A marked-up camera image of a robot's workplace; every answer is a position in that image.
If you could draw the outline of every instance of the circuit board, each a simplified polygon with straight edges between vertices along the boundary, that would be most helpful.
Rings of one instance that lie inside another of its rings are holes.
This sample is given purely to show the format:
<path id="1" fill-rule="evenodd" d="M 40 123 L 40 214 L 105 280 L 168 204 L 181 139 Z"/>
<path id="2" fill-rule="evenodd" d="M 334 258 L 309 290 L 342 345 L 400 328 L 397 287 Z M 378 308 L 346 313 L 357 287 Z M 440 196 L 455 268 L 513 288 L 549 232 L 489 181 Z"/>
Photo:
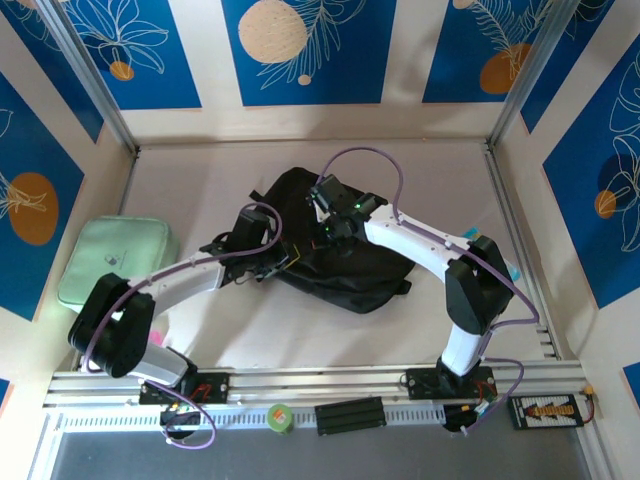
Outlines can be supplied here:
<path id="1" fill-rule="evenodd" d="M 584 426 L 574 395 L 509 397 L 509 412 L 516 430 Z"/>

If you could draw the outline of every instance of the mounting plate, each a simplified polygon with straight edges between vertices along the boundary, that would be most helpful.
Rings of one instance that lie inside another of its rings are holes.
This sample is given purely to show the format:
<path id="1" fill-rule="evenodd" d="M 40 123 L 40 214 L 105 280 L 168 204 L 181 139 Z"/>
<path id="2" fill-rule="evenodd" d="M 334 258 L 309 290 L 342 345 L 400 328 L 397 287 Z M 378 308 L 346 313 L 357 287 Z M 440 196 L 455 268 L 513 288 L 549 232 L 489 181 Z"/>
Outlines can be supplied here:
<path id="1" fill-rule="evenodd" d="M 405 372 L 405 375 L 410 400 L 478 398 L 480 396 L 478 384 L 495 385 L 491 367 L 478 367 L 473 377 L 456 389 L 455 395 L 452 395 L 449 389 L 441 386 L 437 368 L 410 368 Z"/>
<path id="2" fill-rule="evenodd" d="M 198 372 L 191 377 L 189 384 L 193 385 L 187 396 L 193 395 L 193 400 L 198 404 L 224 404 L 227 403 L 229 394 L 229 374 L 228 373 L 201 373 Z M 140 387 L 140 405 L 171 405 L 177 399 L 157 388 L 145 383 Z"/>

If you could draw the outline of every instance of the white floor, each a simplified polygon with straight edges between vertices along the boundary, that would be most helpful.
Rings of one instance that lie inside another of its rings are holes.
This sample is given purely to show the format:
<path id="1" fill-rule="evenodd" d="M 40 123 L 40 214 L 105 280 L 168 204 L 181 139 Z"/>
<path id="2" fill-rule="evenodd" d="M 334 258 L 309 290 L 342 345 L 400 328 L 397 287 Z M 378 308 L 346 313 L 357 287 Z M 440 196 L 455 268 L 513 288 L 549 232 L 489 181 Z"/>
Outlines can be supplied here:
<path id="1" fill-rule="evenodd" d="M 406 177 L 402 211 L 451 234 L 461 235 L 476 226 L 515 263 L 479 144 L 367 144 L 385 149 L 402 165 Z M 186 258 L 233 226 L 253 189 L 265 192 L 293 166 L 319 172 L 333 153 L 352 145 L 279 142 L 143 149 L 124 213 L 167 221 L 182 242 L 181 257 Z M 395 170 L 372 153 L 350 153 L 331 171 L 344 183 L 389 200 L 393 197 Z M 409 279 L 413 288 L 408 296 L 368 315 L 341 310 L 277 280 L 229 285 L 170 310 L 166 343 L 201 368 L 434 362 L 452 325 L 444 307 L 444 288 L 419 267 Z M 525 307 L 514 300 L 502 318 L 525 316 Z M 543 359 L 534 327 L 503 330 L 509 331 L 493 339 L 488 354 Z"/>

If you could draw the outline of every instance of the white wall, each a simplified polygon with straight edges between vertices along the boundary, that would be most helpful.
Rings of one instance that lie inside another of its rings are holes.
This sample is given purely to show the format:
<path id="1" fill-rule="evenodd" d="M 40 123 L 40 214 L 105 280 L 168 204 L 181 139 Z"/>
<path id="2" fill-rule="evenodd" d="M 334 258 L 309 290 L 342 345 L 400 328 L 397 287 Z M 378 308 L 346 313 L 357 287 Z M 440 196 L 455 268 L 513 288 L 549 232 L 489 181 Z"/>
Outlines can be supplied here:
<path id="1" fill-rule="evenodd" d="M 640 412 L 622 372 L 640 360 L 640 290 L 598 310 L 542 164 L 639 33 L 637 0 L 616 0 L 533 134 L 518 119 L 497 152 L 537 247 L 554 323 L 595 387 L 597 422 L 625 479 L 640 470 Z"/>
<path id="2" fill-rule="evenodd" d="M 398 0 L 380 105 L 245 108 L 221 2 L 170 0 L 202 109 L 125 111 L 124 118 L 141 144 L 485 137 L 501 102 L 422 104 L 448 2 Z"/>
<path id="3" fill-rule="evenodd" d="M 117 210 L 131 160 L 106 126 L 98 143 L 91 141 L 2 15 L 0 45 L 2 74 L 85 174 L 35 319 L 0 308 L 0 378 L 14 384 L 0 417 L 2 478 L 10 480 L 28 474 L 51 374 L 70 349 L 66 337 L 75 315 L 57 303 L 57 282 L 85 222 Z"/>

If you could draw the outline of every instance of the wire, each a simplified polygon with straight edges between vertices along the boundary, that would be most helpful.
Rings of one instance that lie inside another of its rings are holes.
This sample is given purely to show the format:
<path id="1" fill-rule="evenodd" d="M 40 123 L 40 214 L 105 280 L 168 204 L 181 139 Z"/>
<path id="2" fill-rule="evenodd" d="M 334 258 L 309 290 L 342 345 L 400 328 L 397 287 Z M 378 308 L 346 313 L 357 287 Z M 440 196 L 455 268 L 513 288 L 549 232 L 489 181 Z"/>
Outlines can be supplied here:
<path id="1" fill-rule="evenodd" d="M 475 381 L 473 383 L 476 384 L 476 388 L 478 389 L 478 394 L 479 394 L 478 403 L 482 403 L 482 400 L 484 400 L 484 388 L 482 386 L 482 383 L 478 381 Z"/>
<path id="2" fill-rule="evenodd" d="M 478 417 L 478 419 L 476 420 L 476 423 L 474 423 L 473 425 L 463 430 L 463 433 L 465 434 L 465 436 L 471 433 L 476 428 L 478 428 L 478 426 L 480 426 L 480 424 L 484 422 L 487 419 L 487 417 L 489 417 L 489 415 L 491 415 L 503 403 L 505 403 L 507 399 L 513 394 L 513 392 L 515 392 L 516 388 L 518 388 L 518 385 L 520 385 L 520 382 L 522 382 L 522 379 L 524 378 L 524 364 L 520 360 L 514 360 L 511 358 L 490 358 L 490 357 L 486 357 L 485 360 L 487 362 L 494 362 L 494 363 L 513 363 L 514 365 L 518 366 L 518 368 L 520 369 L 520 373 L 518 373 L 518 378 L 516 378 L 516 381 L 513 382 L 513 385 L 511 385 L 509 390 L 507 390 L 506 393 L 502 395 L 498 400 L 493 402 L 491 406 L 487 409 L 487 411 Z"/>
<path id="3" fill-rule="evenodd" d="M 593 395 L 587 395 L 587 402 L 589 403 L 589 416 L 586 420 L 583 420 L 583 423 L 586 425 L 587 423 L 593 420 L 593 417 L 596 416 L 596 405 L 593 403 Z"/>
<path id="4" fill-rule="evenodd" d="M 89 341 L 89 344 L 87 345 L 87 349 L 85 350 L 84 353 L 84 360 L 82 362 L 82 368 L 84 370 L 86 370 L 89 373 L 97 373 L 100 370 L 96 370 L 96 369 L 92 369 L 89 366 L 89 362 L 91 360 L 91 356 L 93 355 L 93 351 L 95 350 L 95 347 L 98 343 L 98 340 L 100 339 L 100 337 L 102 336 L 102 333 L 104 332 L 104 329 L 107 327 L 107 324 L 109 323 L 109 321 L 111 320 L 111 317 L 113 316 L 113 314 L 117 311 L 119 311 L 122 306 L 134 295 L 136 294 L 140 289 L 150 286 L 152 285 L 154 282 L 157 282 L 158 280 L 161 280 L 163 278 L 166 278 L 170 275 L 173 275 L 174 273 L 180 272 L 182 270 L 186 270 L 188 268 L 195 268 L 198 265 L 202 265 L 205 263 L 212 263 L 212 262 L 219 262 L 222 260 L 226 260 L 227 258 L 233 258 L 233 257 L 246 257 L 248 255 L 255 255 L 258 253 L 262 253 L 268 249 L 270 249 L 271 247 L 273 247 L 278 240 L 280 239 L 280 236 L 282 235 L 282 218 L 280 217 L 280 214 L 277 212 L 277 210 L 275 208 L 273 208 L 271 205 L 268 205 L 266 203 L 262 203 L 262 202 L 252 202 L 252 203 L 248 203 L 247 205 L 245 205 L 244 207 L 242 207 L 240 209 L 240 211 L 244 211 L 248 208 L 251 207 L 261 207 L 261 208 L 266 208 L 267 210 L 269 210 L 275 217 L 276 219 L 276 223 L 277 223 L 277 229 L 276 229 L 276 233 L 275 236 L 265 245 L 258 247 L 258 248 L 254 248 L 251 250 L 243 250 L 240 252 L 229 252 L 229 253 L 223 253 L 221 255 L 216 255 L 216 256 L 212 256 L 212 257 L 207 257 L 207 258 L 200 258 L 196 261 L 191 261 L 191 260 L 187 260 L 183 263 L 180 263 L 178 265 L 175 265 L 171 268 L 168 268 L 166 270 L 163 270 L 159 273 L 156 273 L 155 275 L 153 275 L 151 278 L 149 279 L 145 279 L 137 284 L 135 284 L 134 286 L 132 286 L 129 290 L 127 290 L 124 295 L 122 295 L 109 309 L 109 311 L 105 314 L 105 316 L 102 318 L 102 320 L 100 321 L 100 323 L 98 324 L 98 326 L 96 327 L 95 332 L 93 333 L 93 336 L 91 337 L 91 340 Z M 198 411 L 200 411 L 200 413 L 202 413 L 205 418 L 211 423 L 211 426 L 213 428 L 213 435 L 210 439 L 210 441 L 207 441 L 201 445 L 193 445 L 193 446 L 189 446 L 189 445 L 184 445 L 184 444 L 179 444 L 176 442 L 173 442 L 172 440 L 172 445 L 175 445 L 176 447 L 180 447 L 180 448 L 185 448 L 187 450 L 199 450 L 199 449 L 203 449 L 203 448 L 207 448 L 208 446 L 210 446 L 213 443 L 213 439 L 215 438 L 215 425 L 213 422 L 213 419 L 205 412 L 205 410 L 203 408 L 201 408 L 200 406 L 198 406 L 195 402 L 192 402 L 190 399 L 187 399 L 186 397 L 184 397 L 183 395 L 181 395 L 180 393 L 170 389 L 169 387 L 165 387 L 163 385 L 160 385 L 157 382 L 152 382 L 147 380 L 147 383 L 149 383 L 150 385 L 153 385 L 156 388 L 159 388 L 160 390 L 169 393 L 170 395 L 175 396 L 176 398 L 182 400 L 183 402 L 191 405 L 192 407 L 196 408 Z"/>
<path id="5" fill-rule="evenodd" d="M 217 434 L 217 430 L 216 430 L 216 422 L 214 422 L 213 418 L 211 418 L 211 415 L 209 415 L 209 413 L 207 413 L 207 411 L 202 408 L 200 405 L 198 405 L 195 401 L 191 400 L 189 397 L 186 397 L 184 395 L 182 395 L 181 393 L 176 392 L 175 390 L 169 388 L 169 387 L 165 387 L 164 385 L 158 383 L 158 382 L 154 382 L 153 380 L 147 380 L 147 383 L 155 388 L 157 388 L 158 390 L 163 391 L 164 393 L 177 398 L 178 400 L 180 400 L 183 403 L 186 403 L 187 405 L 189 405 L 192 408 L 195 408 L 197 411 L 199 411 L 204 418 L 207 420 L 207 422 L 211 425 L 211 436 L 209 437 L 209 439 L 204 442 L 204 443 L 200 443 L 198 445 L 187 445 L 185 443 L 182 442 L 176 442 L 174 441 L 171 436 L 169 435 L 169 423 L 167 423 L 166 425 L 164 425 L 162 427 L 162 434 L 164 435 L 164 438 L 167 439 L 167 443 L 169 443 L 170 445 L 173 445 L 174 447 L 178 447 L 181 448 L 183 450 L 204 450 L 205 448 L 210 447 L 213 442 L 216 439 L 216 434 Z"/>
<path id="6" fill-rule="evenodd" d="M 373 153 L 377 153 L 378 155 L 383 156 L 384 158 L 386 158 L 387 160 L 389 160 L 393 164 L 393 166 L 396 168 L 396 171 L 398 172 L 398 188 L 396 189 L 396 193 L 395 193 L 395 195 L 393 197 L 393 202 L 391 204 L 391 207 L 393 209 L 393 216 L 395 217 L 396 221 L 398 222 L 398 225 L 406 227 L 408 230 L 410 230 L 410 231 L 412 231 L 412 232 L 414 232 L 414 233 L 416 233 L 418 235 L 421 235 L 421 236 L 423 236 L 423 237 L 425 237 L 425 238 L 427 238 L 427 239 L 429 239 L 429 240 L 431 240 L 431 241 L 433 241 L 433 242 L 435 242 L 437 244 L 443 245 L 448 250 L 452 250 L 453 252 L 457 253 L 460 256 L 463 256 L 463 255 L 467 256 L 468 258 L 473 260 L 477 265 L 479 265 L 480 267 L 484 268 L 487 272 L 489 272 L 491 275 L 493 275 L 495 278 L 497 278 L 505 287 L 507 287 L 509 290 L 511 290 L 513 292 L 513 294 L 516 297 L 518 297 L 527 306 L 527 308 L 531 311 L 531 318 L 505 320 L 505 321 L 502 321 L 502 322 L 497 322 L 494 325 L 492 325 L 489 328 L 487 334 L 485 335 L 485 338 L 484 338 L 482 344 L 480 345 L 480 350 L 479 350 L 479 353 L 478 353 L 478 355 L 480 357 L 482 357 L 482 355 L 484 355 L 484 352 L 487 349 L 487 346 L 489 345 L 489 341 L 491 340 L 491 337 L 493 336 L 495 331 L 498 330 L 499 328 L 507 327 L 507 326 L 510 326 L 510 325 L 536 324 L 536 323 L 538 323 L 540 321 L 540 314 L 538 313 L 538 310 L 536 309 L 535 305 L 533 305 L 531 300 L 529 300 L 527 298 L 527 296 L 518 287 L 516 287 L 516 285 L 510 279 L 506 278 L 495 267 L 493 267 L 492 265 L 489 265 L 486 261 L 484 261 L 482 258 L 480 258 L 477 255 L 475 255 L 474 253 L 472 253 L 472 252 L 470 252 L 468 250 L 465 250 L 464 248 L 456 245 L 453 242 L 448 241 L 446 238 L 443 238 L 440 235 L 437 235 L 437 234 L 435 234 L 433 232 L 425 230 L 424 228 L 419 227 L 418 225 L 414 225 L 414 224 L 412 224 L 410 222 L 407 222 L 406 220 L 403 220 L 400 217 L 400 212 L 398 210 L 398 204 L 400 203 L 400 195 L 402 194 L 402 189 L 404 188 L 404 173 L 402 172 L 402 167 L 400 166 L 398 161 L 395 158 L 393 158 L 391 155 L 389 155 L 387 152 L 385 152 L 383 150 L 380 150 L 379 148 L 366 147 L 366 146 L 345 148 L 344 150 L 339 151 L 338 153 L 336 153 L 333 157 L 331 157 L 329 159 L 329 161 L 325 165 L 324 169 L 320 173 L 320 176 L 318 177 L 318 180 L 317 180 L 316 184 L 320 183 L 322 181 L 322 179 L 325 177 L 327 171 L 329 170 L 329 167 L 331 166 L 331 164 L 333 162 L 335 162 L 339 157 L 341 157 L 342 155 L 344 155 L 346 153 L 349 153 L 349 152 L 362 151 L 362 150 L 373 152 Z M 493 360 L 490 360 L 489 358 L 487 358 L 486 360 L 496 361 L 496 362 L 514 363 L 514 364 L 516 364 L 516 365 L 518 365 L 520 367 L 520 374 L 518 375 L 518 378 L 513 383 L 511 388 L 509 388 L 507 393 L 505 395 L 503 395 L 500 398 L 500 400 L 495 402 L 494 406 L 490 407 L 489 410 L 487 410 L 484 413 L 484 415 L 479 417 L 478 421 L 474 425 L 472 425 L 471 427 L 466 429 L 465 435 L 469 431 L 473 430 L 477 424 L 481 423 L 481 421 L 483 421 L 493 411 L 495 411 L 495 409 L 497 407 L 499 407 L 502 403 L 504 403 L 506 401 L 506 399 L 509 397 L 509 395 L 511 395 L 515 391 L 515 389 L 518 387 L 518 385 L 522 381 L 522 378 L 524 377 L 524 365 L 522 364 L 522 362 L 520 362 L 518 360 L 510 360 L 510 359 L 505 359 L 505 358 L 498 358 L 498 359 L 493 359 Z"/>

